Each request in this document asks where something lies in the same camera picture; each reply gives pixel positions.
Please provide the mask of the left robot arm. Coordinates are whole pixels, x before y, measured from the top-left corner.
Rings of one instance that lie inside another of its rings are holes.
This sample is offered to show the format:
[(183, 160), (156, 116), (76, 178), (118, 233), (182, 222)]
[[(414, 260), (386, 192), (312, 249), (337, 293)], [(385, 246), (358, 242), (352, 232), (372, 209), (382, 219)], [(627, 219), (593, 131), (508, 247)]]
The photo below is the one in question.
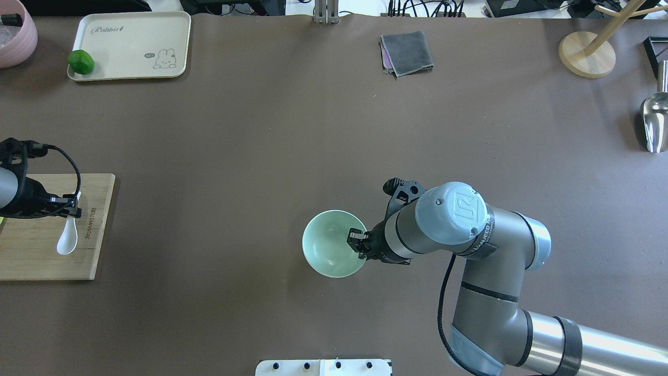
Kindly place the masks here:
[(43, 184), (27, 176), (19, 178), (9, 169), (2, 168), (1, 216), (12, 219), (39, 219), (42, 217), (80, 218), (78, 192), (62, 197), (48, 193)]

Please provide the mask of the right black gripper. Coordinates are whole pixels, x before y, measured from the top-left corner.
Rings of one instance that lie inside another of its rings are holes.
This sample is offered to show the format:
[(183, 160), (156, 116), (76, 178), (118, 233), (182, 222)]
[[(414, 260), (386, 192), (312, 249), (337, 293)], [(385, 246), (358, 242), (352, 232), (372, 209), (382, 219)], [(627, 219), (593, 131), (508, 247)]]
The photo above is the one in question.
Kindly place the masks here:
[(410, 266), (413, 252), (400, 236), (397, 219), (378, 223), (371, 231), (349, 228), (349, 247), (361, 260)]

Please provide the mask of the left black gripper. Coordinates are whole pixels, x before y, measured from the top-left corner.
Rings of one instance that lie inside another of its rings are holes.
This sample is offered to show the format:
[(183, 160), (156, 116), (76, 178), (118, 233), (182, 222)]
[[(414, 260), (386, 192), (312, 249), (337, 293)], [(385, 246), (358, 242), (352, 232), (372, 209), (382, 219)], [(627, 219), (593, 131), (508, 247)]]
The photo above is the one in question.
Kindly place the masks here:
[(79, 194), (64, 194), (60, 197), (48, 193), (40, 182), (26, 178), (23, 192), (15, 204), (14, 216), (20, 219), (46, 216), (80, 218), (81, 208), (63, 207), (63, 205), (76, 205), (78, 198)]

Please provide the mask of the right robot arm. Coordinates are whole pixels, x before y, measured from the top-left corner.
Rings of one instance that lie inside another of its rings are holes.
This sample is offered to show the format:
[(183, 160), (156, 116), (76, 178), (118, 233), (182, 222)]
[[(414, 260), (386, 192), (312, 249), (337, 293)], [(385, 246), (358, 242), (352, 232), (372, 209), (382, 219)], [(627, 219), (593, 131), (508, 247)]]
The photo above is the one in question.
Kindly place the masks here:
[(520, 309), (526, 271), (541, 267), (551, 236), (539, 221), (488, 205), (470, 185), (425, 190), (389, 180), (386, 218), (371, 231), (348, 230), (361, 259), (407, 265), (446, 250), (466, 259), (448, 351), (473, 374), (504, 367), (541, 375), (666, 375), (666, 349), (612, 335), (558, 316)]

